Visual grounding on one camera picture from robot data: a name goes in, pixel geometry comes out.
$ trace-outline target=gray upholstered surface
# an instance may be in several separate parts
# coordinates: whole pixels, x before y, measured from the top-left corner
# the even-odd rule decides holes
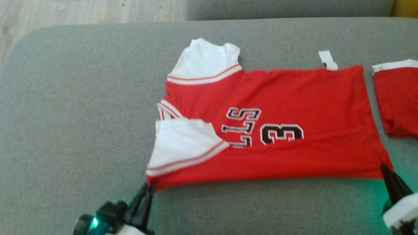
[[[393,0],[190,0],[188,20],[389,16]]]
[[[0,79],[2,235],[69,234],[82,213],[129,200],[145,180],[155,103],[192,38],[241,48],[245,70],[363,64],[373,115],[395,168],[418,190],[418,141],[382,132],[374,64],[418,59],[418,20],[299,18],[64,26],[15,46]],[[169,189],[151,227],[165,234],[390,234],[379,180],[295,179]]]

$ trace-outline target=green light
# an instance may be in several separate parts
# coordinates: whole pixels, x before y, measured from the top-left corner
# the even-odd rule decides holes
[[[92,228],[97,228],[98,225],[99,225],[99,221],[96,219],[96,217],[94,217],[92,221]]]

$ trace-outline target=white tag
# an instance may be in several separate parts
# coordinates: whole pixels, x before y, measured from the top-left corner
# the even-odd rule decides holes
[[[322,60],[322,63],[326,65],[327,70],[337,71],[338,65],[337,63],[332,60],[331,53],[329,50],[326,51],[318,51],[319,57]]]

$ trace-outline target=gray sofa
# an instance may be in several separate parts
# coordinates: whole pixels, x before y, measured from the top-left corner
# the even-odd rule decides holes
[[[395,169],[418,190],[418,141],[389,139],[372,65],[418,59],[418,20],[290,18],[62,26],[20,40],[0,79],[0,233],[70,234],[145,181],[155,104],[193,38],[231,42],[247,70],[364,66],[375,123]],[[390,234],[381,180],[240,181],[164,190],[150,227],[165,234]]]

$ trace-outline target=red fabric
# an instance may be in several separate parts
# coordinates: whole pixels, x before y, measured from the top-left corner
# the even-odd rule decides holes
[[[375,73],[377,102],[389,137],[418,138],[418,68]]]
[[[262,111],[250,136],[252,146],[229,147],[199,165],[157,177],[156,190],[215,181],[297,177],[382,178],[392,169],[372,118],[363,67],[339,71],[239,71],[202,85],[167,82],[164,98],[186,118],[212,123],[219,137],[240,142],[242,133],[222,132],[222,125],[243,127],[227,117],[230,107]],[[263,124],[295,124],[303,138],[261,142]]]

